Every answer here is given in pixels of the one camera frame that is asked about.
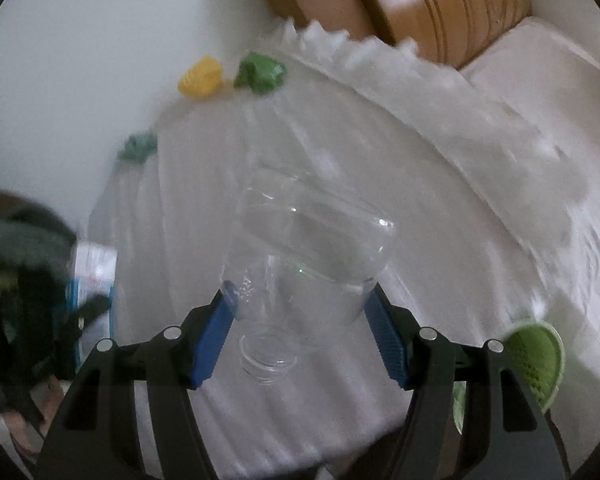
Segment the clear plastic bottle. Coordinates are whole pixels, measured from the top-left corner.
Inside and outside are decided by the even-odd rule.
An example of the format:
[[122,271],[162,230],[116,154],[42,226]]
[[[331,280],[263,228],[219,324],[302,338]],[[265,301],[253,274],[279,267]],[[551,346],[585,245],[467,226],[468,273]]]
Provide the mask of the clear plastic bottle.
[[379,208],[308,174],[260,166],[240,196],[221,290],[240,364],[271,385],[361,314],[398,227]]

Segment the green plastic waste basket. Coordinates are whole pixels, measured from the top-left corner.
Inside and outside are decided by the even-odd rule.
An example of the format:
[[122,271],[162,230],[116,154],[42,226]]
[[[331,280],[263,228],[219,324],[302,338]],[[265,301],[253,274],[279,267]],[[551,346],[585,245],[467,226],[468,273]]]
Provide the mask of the green plastic waste basket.
[[564,379],[566,350],[558,330],[550,323],[526,318],[497,337],[521,372],[541,413],[546,415]]

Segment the blue white milk carton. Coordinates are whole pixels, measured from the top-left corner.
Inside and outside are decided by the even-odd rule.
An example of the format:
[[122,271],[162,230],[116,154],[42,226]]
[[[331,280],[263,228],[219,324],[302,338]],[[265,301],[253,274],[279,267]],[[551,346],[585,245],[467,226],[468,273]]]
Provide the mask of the blue white milk carton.
[[67,289],[68,312],[73,314],[95,296],[108,299],[107,310],[94,321],[78,322],[82,335],[74,345],[76,367],[80,367],[96,344],[114,336],[114,281],[118,253],[114,248],[79,240],[72,253],[72,278]]

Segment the white lace table cloth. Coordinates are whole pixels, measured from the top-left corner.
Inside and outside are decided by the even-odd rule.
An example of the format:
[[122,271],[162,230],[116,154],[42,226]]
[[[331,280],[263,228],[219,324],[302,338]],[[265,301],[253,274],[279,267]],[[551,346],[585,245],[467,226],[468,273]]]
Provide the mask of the white lace table cloth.
[[230,285],[233,326],[190,398],[223,479],[313,465],[400,420],[408,397],[362,315],[374,285],[478,344],[567,299],[595,236],[585,173],[456,70],[318,25],[254,48],[287,66],[283,87],[167,106],[157,154],[117,166],[87,228],[119,253],[124,344]]

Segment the grey hanging jacket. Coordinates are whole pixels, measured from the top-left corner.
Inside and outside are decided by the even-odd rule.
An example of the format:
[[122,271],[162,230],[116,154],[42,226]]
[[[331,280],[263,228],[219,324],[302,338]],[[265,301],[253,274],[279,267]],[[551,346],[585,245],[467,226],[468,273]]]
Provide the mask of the grey hanging jacket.
[[38,205],[0,214],[0,266],[47,273],[67,284],[76,232],[53,211]]

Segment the dark green crumpled wrapper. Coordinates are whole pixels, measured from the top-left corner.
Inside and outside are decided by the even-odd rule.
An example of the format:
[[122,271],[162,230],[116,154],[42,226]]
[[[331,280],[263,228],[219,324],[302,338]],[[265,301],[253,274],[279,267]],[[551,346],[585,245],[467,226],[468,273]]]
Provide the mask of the dark green crumpled wrapper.
[[152,131],[135,133],[129,136],[118,154],[118,159],[124,162],[143,164],[146,160],[157,154],[158,138]]

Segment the white bed mattress sheet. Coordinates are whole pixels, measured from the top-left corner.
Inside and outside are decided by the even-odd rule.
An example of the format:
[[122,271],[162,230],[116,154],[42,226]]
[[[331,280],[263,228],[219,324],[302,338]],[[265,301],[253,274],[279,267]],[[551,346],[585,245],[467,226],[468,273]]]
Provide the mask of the white bed mattress sheet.
[[577,258],[576,296],[544,313],[564,342],[566,369],[552,413],[572,468],[600,443],[600,62],[557,28],[526,18],[462,70],[574,161],[591,185],[595,231]]

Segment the green plastic bottle piece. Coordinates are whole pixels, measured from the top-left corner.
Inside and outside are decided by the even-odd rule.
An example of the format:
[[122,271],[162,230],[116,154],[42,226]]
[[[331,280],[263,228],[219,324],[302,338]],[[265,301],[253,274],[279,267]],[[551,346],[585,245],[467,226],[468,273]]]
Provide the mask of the green plastic bottle piece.
[[275,58],[249,52],[239,63],[238,73],[234,79],[236,89],[250,89],[263,96],[281,87],[288,74],[285,64]]

